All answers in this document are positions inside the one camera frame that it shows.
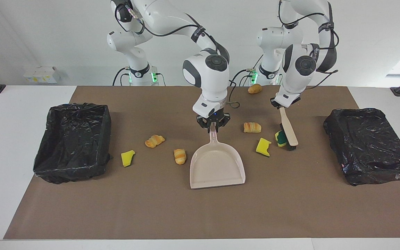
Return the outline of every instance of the black plastic bag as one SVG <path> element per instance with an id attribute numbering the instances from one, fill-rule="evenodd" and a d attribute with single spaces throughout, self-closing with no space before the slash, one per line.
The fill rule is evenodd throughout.
<path id="1" fill-rule="evenodd" d="M 400 180 L 400 139 L 382 111 L 335 109 L 324 128 L 349 184 Z"/>
<path id="2" fill-rule="evenodd" d="M 111 117 L 106 105 L 52 107 L 33 172 L 54 184 L 104 174 L 110 160 L 110 136 Z"/>

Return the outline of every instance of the dustpan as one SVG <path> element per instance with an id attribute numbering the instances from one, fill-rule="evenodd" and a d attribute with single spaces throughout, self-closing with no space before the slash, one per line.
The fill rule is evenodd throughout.
<path id="1" fill-rule="evenodd" d="M 245 183 L 245 170 L 237 150 L 217 140 L 215 123 L 210 128 L 210 142 L 194 153 L 191 160 L 192 189 Z"/>

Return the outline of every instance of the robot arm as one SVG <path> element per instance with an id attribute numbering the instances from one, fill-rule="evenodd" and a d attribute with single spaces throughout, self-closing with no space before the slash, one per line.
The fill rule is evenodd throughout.
<path id="1" fill-rule="evenodd" d="M 192 109 L 199 115 L 197 122 L 208 128 L 208 132 L 213 122 L 216 122 L 216 130 L 224 126 L 230 119 L 229 114 L 223 112 L 229 80 L 227 50 L 208 35 L 195 19 L 175 8 L 168 0 L 112 0 L 111 4 L 115 6 L 116 16 L 127 24 L 124 27 L 134 37 L 135 43 L 132 38 L 124 43 L 129 48 L 151 38 L 147 33 L 154 36 L 186 35 L 200 47 L 199 53 L 183 63 L 186 81 L 202 89 Z M 142 67 L 146 59 L 141 57 L 140 60 Z"/>
<path id="2" fill-rule="evenodd" d="M 319 27 L 319 44 L 302 44 L 303 34 L 299 30 L 297 13 L 307 16 Z M 264 61 L 258 68 L 263 76 L 262 84 L 270 84 L 278 73 L 280 62 L 285 72 L 281 89 L 272 104 L 277 108 L 289 107 L 300 99 L 316 71 L 326 72 L 336 61 L 334 23 L 331 4 L 325 0 L 280 0 L 279 14 L 283 27 L 270 27 L 259 34 L 259 45 L 264 50 Z"/>

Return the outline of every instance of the brown table mat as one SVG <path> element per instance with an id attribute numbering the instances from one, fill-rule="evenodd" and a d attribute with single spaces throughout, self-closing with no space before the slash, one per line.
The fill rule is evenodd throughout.
<path id="1" fill-rule="evenodd" d="M 194 87 L 77 87 L 72 102 L 107 104 L 112 118 L 106 174 L 54 185 L 33 177 L 5 239 L 236 239 L 400 238 L 400 182 L 348 185 L 323 129 L 332 109 L 357 108 L 346 87 L 305 91 L 287 110 L 299 146 L 275 146 L 279 112 L 270 104 L 277 86 L 249 95 L 236 88 L 239 109 L 218 134 L 240 153 L 246 183 L 191 190 L 192 154 L 209 142 L 191 110 Z M 261 134 L 243 133 L 258 122 Z M 153 134 L 166 141 L 148 149 Z M 273 142 L 271 158 L 255 152 L 260 137 Z M 178 166 L 173 149 L 185 148 Z M 120 153 L 135 150 L 132 165 Z"/>

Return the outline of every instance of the table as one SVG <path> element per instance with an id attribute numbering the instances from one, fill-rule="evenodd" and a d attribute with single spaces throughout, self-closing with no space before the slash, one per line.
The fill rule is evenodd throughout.
<path id="1" fill-rule="evenodd" d="M 34 158 L 40 138 L 45 127 L 44 114 L 50 106 L 66 103 L 75 90 L 75 87 L 44 87 L 44 86 L 9 86 L 5 93 L 0 95 L 0 149 L 5 149 L 3 157 L 0 157 L 0 239 L 2 239 L 10 220 L 21 200 L 24 191 L 32 176 L 31 162 Z M 376 107 L 384 111 L 390 124 L 400 137 L 400 99 L 395 98 L 388 89 L 372 89 L 363 87 L 352 87 L 350 91 L 360 108 Z M 23 143 L 28 144 L 26 148 L 17 147 L 21 135 L 28 134 Z M 25 169 L 15 169 L 16 163 L 24 164 Z M 21 241 L 0 242 L 0 249 L 8 248 L 37 248 L 56 247 L 62 244 L 72 246 L 91 246 L 97 244 L 113 244 L 113 249 L 125 246 L 140 246 L 151 249 L 167 245 L 170 248 L 185 248 L 186 244 L 196 245 L 199 248 L 223 248 L 224 245 L 256 246 L 260 249 L 272 249 L 273 246 L 288 249 L 328 249 L 332 245 L 350 246 L 373 244 L 378 249 L 393 249 L 400 246 L 400 239 L 267 239 L 267 240 L 187 240 L 187 241 Z"/>

